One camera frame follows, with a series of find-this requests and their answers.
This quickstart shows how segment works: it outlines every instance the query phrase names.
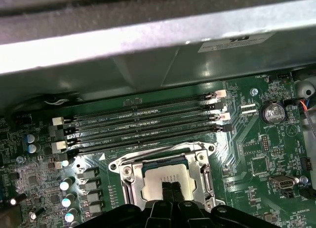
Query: red wire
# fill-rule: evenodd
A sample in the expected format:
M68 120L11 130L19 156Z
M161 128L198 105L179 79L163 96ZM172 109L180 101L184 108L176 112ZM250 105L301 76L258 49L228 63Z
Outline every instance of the red wire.
M302 104L302 106L304 108L304 111L307 111L308 109L307 109L307 106L305 105L304 101L300 100L300 102L301 102L301 104Z

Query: metal bracket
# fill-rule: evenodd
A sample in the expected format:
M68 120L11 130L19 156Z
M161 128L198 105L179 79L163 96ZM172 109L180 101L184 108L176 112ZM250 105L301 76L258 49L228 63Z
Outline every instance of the metal bracket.
M149 156L155 156L162 152L176 152L182 149L190 149L190 151L192 152L205 149L207 150L207 155L210 156L215 152L216 146L213 143L204 143L204 142L187 143L185 142L185 143L180 143L173 146L148 149L148 150L139 151L139 152L131 152L110 162L109 170L115 173L119 173L120 165L129 164L140 159L145 159L146 157L149 157Z
M179 149L190 148L189 152L178 152ZM161 152L173 152L170 156L162 156L154 159L146 159L145 156L152 156ZM150 152L133 152L113 161L118 164L118 172L125 203L134 204L142 210L147 200L144 199L142 190L145 186L143 167L146 164L159 161L170 161L183 158L187 163L189 177L195 181L191 199L204 205L207 212L218 204L225 204L215 198L211 169L208 161L210 154L215 152L215 145L202 142L181 143L173 147L153 149Z

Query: cpu socket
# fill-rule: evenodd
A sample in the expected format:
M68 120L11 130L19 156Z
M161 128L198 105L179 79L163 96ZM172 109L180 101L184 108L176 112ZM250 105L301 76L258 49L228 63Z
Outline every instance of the cpu socket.
M128 153L109 164L120 174L125 203L142 210L152 200L162 200L162 182L179 182L184 200L194 200L209 211L225 204L215 198L208 157L214 144L193 142Z

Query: motherboard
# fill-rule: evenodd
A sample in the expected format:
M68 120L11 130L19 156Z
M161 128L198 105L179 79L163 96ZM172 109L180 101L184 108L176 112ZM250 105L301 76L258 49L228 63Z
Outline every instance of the motherboard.
M314 227L313 168L295 99L291 73L272 73L18 114L15 127L1 119L0 208L18 206L20 228L75 227L137 204L126 183L133 173L142 174L143 200L163 181L187 183L183 193L195 200L183 155L200 147L195 158L206 155L211 187L201 203L209 206L209 196L212 206L279 227ZM123 165L178 149L172 164Z

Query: label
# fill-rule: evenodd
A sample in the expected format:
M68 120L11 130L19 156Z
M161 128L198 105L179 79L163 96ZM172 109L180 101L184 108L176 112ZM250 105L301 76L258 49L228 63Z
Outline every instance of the label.
M251 36L242 36L242 37L235 37L229 39L221 39L221 40L214 40L204 42L201 48L198 50L198 53L221 50L221 49L229 49L235 47L243 47L247 45L253 44L261 44L273 36L275 33L264 33L258 35L251 35Z

